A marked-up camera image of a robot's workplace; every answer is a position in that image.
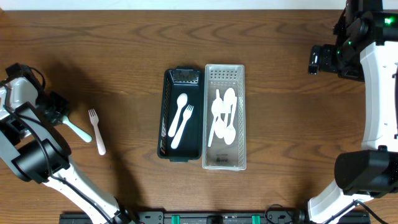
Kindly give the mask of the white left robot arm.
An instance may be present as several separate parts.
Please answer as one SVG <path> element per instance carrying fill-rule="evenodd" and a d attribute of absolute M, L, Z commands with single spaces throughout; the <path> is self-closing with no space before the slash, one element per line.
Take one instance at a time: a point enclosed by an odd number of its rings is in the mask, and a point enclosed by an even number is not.
<path fill-rule="evenodd" d="M 66 140 L 40 107 L 42 85 L 34 78 L 1 82 L 1 159 L 25 182 L 57 190 L 93 223 L 131 223 L 111 194 L 96 186 L 75 164 Z"/>

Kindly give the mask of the dark green plastic basket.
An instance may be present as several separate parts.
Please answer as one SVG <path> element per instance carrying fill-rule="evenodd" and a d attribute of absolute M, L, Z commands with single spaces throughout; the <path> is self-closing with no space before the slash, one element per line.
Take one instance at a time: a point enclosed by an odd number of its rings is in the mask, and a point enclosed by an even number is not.
<path fill-rule="evenodd" d="M 168 132 L 177 111 L 177 98 L 181 93 L 187 94 L 188 101 L 181 110 L 177 131 L 182 123 L 185 108 L 192 105 L 194 109 L 185 125 L 178 148 L 172 149 L 170 145 L 174 137 L 169 137 Z M 203 96 L 204 72 L 202 70 L 192 67 L 176 67 L 165 71 L 157 146 L 157 154 L 161 159 L 168 159 L 171 162 L 187 162 L 201 157 Z"/>

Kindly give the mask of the black mounting rail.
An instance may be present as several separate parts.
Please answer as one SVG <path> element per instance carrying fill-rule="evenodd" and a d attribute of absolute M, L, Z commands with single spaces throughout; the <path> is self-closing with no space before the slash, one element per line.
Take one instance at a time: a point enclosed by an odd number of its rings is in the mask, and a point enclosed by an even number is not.
<path fill-rule="evenodd" d="M 83 213 L 64 213 L 59 216 L 60 224 L 86 224 L 92 223 L 88 215 Z M 266 212 L 238 212 L 238 213 L 172 213 L 163 211 L 137 212 L 133 221 L 129 223 L 145 224 L 265 224 L 265 223 L 315 223 L 309 220 L 305 210 L 271 207 Z M 339 224 L 370 224 L 368 212 L 348 212 L 343 215 Z"/>

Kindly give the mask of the cream plastic fork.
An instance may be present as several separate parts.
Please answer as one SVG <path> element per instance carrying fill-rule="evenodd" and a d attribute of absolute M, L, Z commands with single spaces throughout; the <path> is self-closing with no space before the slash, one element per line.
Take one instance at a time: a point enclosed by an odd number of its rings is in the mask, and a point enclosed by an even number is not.
<path fill-rule="evenodd" d="M 173 141 L 172 141 L 172 143 L 171 143 L 171 145 L 170 145 L 170 147 L 171 147 L 172 149 L 178 148 L 178 145 L 179 145 L 179 143 L 180 143 L 180 141 L 181 141 L 181 138 L 182 138 L 183 131 L 184 131 L 184 129 L 185 129 L 185 125 L 186 125 L 187 121 L 190 119 L 190 117 L 191 117 L 191 115 L 192 115 L 192 113 L 193 113 L 193 109 L 194 109 L 194 106 L 192 106 L 192 105 L 188 105 L 188 106 L 185 108 L 185 110 L 184 110 L 184 112 L 183 112 L 183 120 L 182 120 L 182 123 L 181 123 L 181 125 L 180 125 L 180 127 L 179 127 L 177 133 L 175 134 L 175 136 L 174 136 L 174 138 L 173 138 Z"/>

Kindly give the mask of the white plastic spoon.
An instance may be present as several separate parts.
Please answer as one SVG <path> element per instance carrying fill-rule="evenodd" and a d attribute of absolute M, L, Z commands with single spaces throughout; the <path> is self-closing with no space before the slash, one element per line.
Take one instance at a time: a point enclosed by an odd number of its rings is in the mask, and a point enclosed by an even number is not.
<path fill-rule="evenodd" d="M 209 134 L 209 139 L 208 139 L 208 147 L 210 147 L 212 144 L 213 136 L 214 136 L 214 132 L 215 132 L 215 123 L 216 123 L 217 117 L 221 113 L 222 107 L 223 107 L 223 100 L 219 96 L 217 96 L 211 106 L 213 122 L 211 124 L 211 129 L 210 129 L 210 134 Z"/>
<path fill-rule="evenodd" d="M 227 145 L 230 145 L 233 143 L 235 136 L 236 136 L 236 130 L 234 128 L 234 117 L 236 113 L 236 104 L 237 104 L 237 97 L 235 96 L 233 98 L 233 104 L 232 104 L 232 109 L 231 109 L 231 121 L 229 125 L 226 127 L 225 133 L 224 133 L 224 141 Z"/>
<path fill-rule="evenodd" d="M 225 122 L 221 118 L 221 114 L 224 110 L 223 100 L 220 97 L 219 89 L 216 90 L 216 102 L 217 102 L 217 111 L 218 116 L 215 123 L 215 134 L 218 138 L 222 139 L 224 137 L 224 129 L 225 129 Z"/>
<path fill-rule="evenodd" d="M 231 112 L 231 107 L 233 105 L 235 98 L 235 92 L 233 88 L 228 88 L 225 93 L 224 93 L 224 99 L 223 99 L 223 109 L 224 109 L 224 123 L 228 123 L 228 116 Z"/>

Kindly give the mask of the pale green plastic fork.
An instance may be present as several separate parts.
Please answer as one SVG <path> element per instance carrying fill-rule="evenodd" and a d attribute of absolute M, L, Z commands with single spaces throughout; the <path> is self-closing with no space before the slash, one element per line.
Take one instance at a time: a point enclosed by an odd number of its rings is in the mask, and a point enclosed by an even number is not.
<path fill-rule="evenodd" d="M 76 135 L 78 135 L 84 142 L 91 142 L 92 137 L 86 133 L 84 130 L 73 124 L 68 116 L 62 116 L 61 121 L 63 124 L 66 124 L 72 131 L 75 132 Z"/>

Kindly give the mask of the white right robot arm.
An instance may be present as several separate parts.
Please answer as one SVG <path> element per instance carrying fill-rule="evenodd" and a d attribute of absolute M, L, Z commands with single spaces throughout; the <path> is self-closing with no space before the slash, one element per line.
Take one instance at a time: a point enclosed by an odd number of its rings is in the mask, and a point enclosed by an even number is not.
<path fill-rule="evenodd" d="M 361 149 L 340 154 L 332 183 L 308 201 L 313 223 L 338 223 L 354 207 L 397 193 L 397 14 L 347 6 L 333 33 L 334 45 L 313 46 L 308 73 L 364 82 L 365 130 Z"/>

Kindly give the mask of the clear perforated plastic basket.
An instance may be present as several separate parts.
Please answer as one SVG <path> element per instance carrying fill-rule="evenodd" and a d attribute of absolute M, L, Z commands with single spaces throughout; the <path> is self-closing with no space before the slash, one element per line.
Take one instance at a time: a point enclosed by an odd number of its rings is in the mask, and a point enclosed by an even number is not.
<path fill-rule="evenodd" d="M 214 132 L 211 146 L 208 139 L 213 122 L 211 106 L 216 99 L 216 90 L 220 97 L 228 88 L 233 88 L 237 97 L 234 128 L 236 136 L 232 144 L 227 145 Z M 245 99 L 245 72 L 244 65 L 208 64 L 205 66 L 204 79 L 204 109 L 203 109 L 203 158 L 202 167 L 211 170 L 244 170 L 246 168 L 246 99 Z"/>

